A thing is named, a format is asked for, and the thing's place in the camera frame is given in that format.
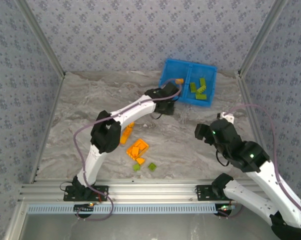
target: blue tray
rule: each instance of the blue tray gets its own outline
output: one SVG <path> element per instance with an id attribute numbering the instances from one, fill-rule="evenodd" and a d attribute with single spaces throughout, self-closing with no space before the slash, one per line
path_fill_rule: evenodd
<path id="1" fill-rule="evenodd" d="M 197 106 L 210 107 L 215 93 L 215 82 L 217 75 L 217 67 L 198 64 L 188 61 L 180 61 L 175 59 L 167 59 L 162 71 L 159 86 L 161 87 L 168 79 L 184 79 L 182 85 L 182 94 L 179 95 L 178 101 L 193 104 Z M 191 93 L 190 83 L 195 83 L 196 88 L 200 87 L 200 78 L 205 78 L 206 100 L 197 100 L 195 93 Z"/>

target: marble surface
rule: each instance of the marble surface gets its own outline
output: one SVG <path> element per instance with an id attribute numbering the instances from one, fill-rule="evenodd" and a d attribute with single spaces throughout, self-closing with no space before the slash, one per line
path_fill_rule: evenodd
<path id="1" fill-rule="evenodd" d="M 68 72 L 66 74 L 47 144 L 37 172 L 38 179 L 72 178 L 81 169 L 74 147 L 74 132 L 94 122 L 100 111 L 121 109 L 137 100 L 148 89 L 156 88 L 160 71 Z M 135 122 L 125 145 L 113 151 L 97 174 L 99 179 L 118 178 L 180 178 L 214 179 L 221 173 L 236 178 L 246 175 L 238 169 L 221 166 L 215 158 L 215 148 L 195 138 L 197 123 L 210 124 L 217 113 L 227 111 L 242 102 L 237 80 L 232 74 L 218 73 L 212 106 L 199 107 L 176 102 L 174 115 L 155 120 L 150 115 Z M 235 127 L 243 140 L 253 134 L 245 110 L 235 114 Z M 88 128 L 77 136 L 78 145 L 86 157 L 90 148 Z M 136 163 L 127 148 L 142 138 L 149 144 L 143 155 L 146 159 L 140 171 L 133 171 Z M 151 172 L 147 166 L 155 163 Z"/>

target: blue plastic bin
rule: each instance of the blue plastic bin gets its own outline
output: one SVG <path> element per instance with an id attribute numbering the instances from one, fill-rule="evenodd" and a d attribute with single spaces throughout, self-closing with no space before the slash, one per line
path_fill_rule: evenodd
<path id="1" fill-rule="evenodd" d="M 197 106 L 210 107 L 215 93 L 215 82 L 217 67 L 198 64 L 188 61 L 167 59 L 161 74 L 159 86 L 161 87 L 168 79 L 184 79 L 182 94 L 178 101 Z M 207 95 L 206 100 L 197 100 L 195 93 L 191 93 L 190 83 L 195 83 L 196 88 L 200 87 L 200 78 L 205 78 Z"/>

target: patterned wallpaper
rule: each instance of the patterned wallpaper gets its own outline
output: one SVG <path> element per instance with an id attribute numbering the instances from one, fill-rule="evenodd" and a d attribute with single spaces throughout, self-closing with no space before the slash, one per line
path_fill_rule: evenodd
<path id="1" fill-rule="evenodd" d="M 59 79 L 13 0 L 0 0 L 0 239 L 27 183 Z"/>
<path id="2" fill-rule="evenodd" d="M 276 126 L 280 173 L 301 197 L 301 0 L 285 6 L 245 79 L 253 102 L 267 109 Z M 271 152 L 270 123 L 256 113 Z"/>
<path id="3" fill-rule="evenodd" d="M 65 71 L 239 69 L 274 0 L 28 0 Z"/>

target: green block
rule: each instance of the green block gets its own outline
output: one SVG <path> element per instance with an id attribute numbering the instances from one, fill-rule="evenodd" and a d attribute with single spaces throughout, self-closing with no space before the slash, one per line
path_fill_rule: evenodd
<path id="1" fill-rule="evenodd" d="M 206 86 L 206 81 L 205 81 L 205 78 L 200 78 L 199 79 L 199 82 L 200 82 L 200 86 Z"/>
<path id="2" fill-rule="evenodd" d="M 154 172 L 156 168 L 157 168 L 157 166 L 156 166 L 154 163 L 151 163 L 151 164 L 148 166 L 148 169 L 151 170 L 152 172 Z"/>
<path id="3" fill-rule="evenodd" d="M 199 94 L 201 94 L 201 93 L 204 92 L 205 90 L 206 90 L 206 85 L 201 86 L 199 89 L 197 89 L 197 92 L 198 92 Z"/>
<path id="4" fill-rule="evenodd" d="M 132 166 L 132 169 L 134 169 L 135 172 L 141 170 L 141 166 L 137 163 L 134 166 Z"/>
<path id="5" fill-rule="evenodd" d="M 207 96 L 206 96 L 206 94 L 198 94 L 198 93 L 196 93 L 196 94 L 195 94 L 195 98 L 196 98 L 197 100 L 206 100 L 206 99 L 207 99 Z"/>
<path id="6" fill-rule="evenodd" d="M 190 82 L 189 86 L 190 86 L 190 92 L 191 93 L 196 93 L 197 90 L 196 90 L 195 82 Z"/>

